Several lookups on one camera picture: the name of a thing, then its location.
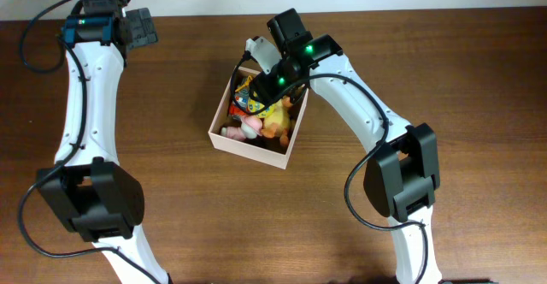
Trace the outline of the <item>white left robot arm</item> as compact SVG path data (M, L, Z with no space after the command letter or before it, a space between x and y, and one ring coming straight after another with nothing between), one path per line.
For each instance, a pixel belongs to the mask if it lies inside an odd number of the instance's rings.
M148 9L131 0L74 0L58 38L68 66L68 103L54 165L38 190L62 226L101 252L123 283L169 283L146 239L144 191L120 165L115 146L119 81L130 50L154 44Z

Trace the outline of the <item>yellow plush duck toy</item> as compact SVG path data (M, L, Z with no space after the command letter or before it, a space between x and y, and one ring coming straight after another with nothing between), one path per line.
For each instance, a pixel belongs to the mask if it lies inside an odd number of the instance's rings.
M288 96L271 105L271 113L262 121L261 135L267 139L278 138L280 145L287 147L290 144L289 133L295 124L289 114L292 106L291 98Z

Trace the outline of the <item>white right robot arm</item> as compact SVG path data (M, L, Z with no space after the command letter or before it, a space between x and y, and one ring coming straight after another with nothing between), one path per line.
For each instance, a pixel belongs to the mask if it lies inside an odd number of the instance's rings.
M328 34L313 37L297 11L288 9L268 23L271 40L254 37L245 57L262 71L250 95L270 106L306 86L324 98L361 142L366 156L352 169L365 171L363 188L370 204L388 221L400 283L439 283L442 274L432 242L432 212L440 186L438 145L426 124L412 125L366 85Z

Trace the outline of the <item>red grey toy truck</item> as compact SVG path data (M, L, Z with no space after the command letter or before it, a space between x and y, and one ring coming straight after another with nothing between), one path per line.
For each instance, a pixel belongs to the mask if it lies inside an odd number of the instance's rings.
M240 120L242 116L246 116L250 112L249 108L249 90L250 82L254 79L252 75L241 77L235 83L232 101L228 108L228 115L233 119Z

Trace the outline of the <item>pink white toy duck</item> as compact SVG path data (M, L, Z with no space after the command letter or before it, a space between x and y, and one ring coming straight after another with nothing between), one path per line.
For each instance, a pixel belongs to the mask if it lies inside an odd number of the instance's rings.
M255 115L243 116L239 127L223 127L221 136L234 139L237 141L245 141L246 139L256 139L261 136L262 120Z

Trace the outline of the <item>yellow ball with blue letters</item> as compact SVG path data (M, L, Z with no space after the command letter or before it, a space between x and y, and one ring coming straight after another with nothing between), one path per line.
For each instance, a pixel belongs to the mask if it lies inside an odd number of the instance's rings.
M276 104L266 107L264 104L250 98L247 103L247 111L260 119L269 117L276 110Z

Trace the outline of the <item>pink cardboard box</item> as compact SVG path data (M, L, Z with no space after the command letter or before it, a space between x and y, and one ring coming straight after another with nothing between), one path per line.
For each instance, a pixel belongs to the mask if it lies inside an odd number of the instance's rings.
M215 116L208 130L213 147L217 150L232 153L260 163L265 163L279 169L285 169L291 157L292 149L297 142L297 135L303 121L304 111L307 106L309 90L307 90L296 105L289 110L296 119L294 129L289 134L289 145L284 148L278 139L258 139L256 141L237 141L221 135L223 127L237 126L238 123L228 117L228 109L231 103L230 81L228 79L221 101L215 112Z

